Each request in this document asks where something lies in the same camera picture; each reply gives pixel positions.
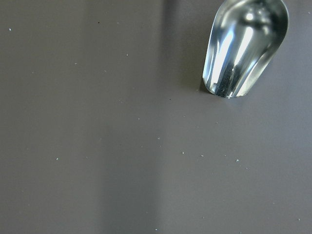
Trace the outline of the steel scoop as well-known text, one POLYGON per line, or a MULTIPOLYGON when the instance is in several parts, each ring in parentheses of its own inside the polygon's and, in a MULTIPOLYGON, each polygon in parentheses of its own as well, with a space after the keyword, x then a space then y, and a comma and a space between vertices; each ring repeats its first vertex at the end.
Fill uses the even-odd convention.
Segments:
POLYGON ((282 0, 226 0, 211 29, 203 81, 218 97, 248 94, 281 46, 289 27, 282 0))

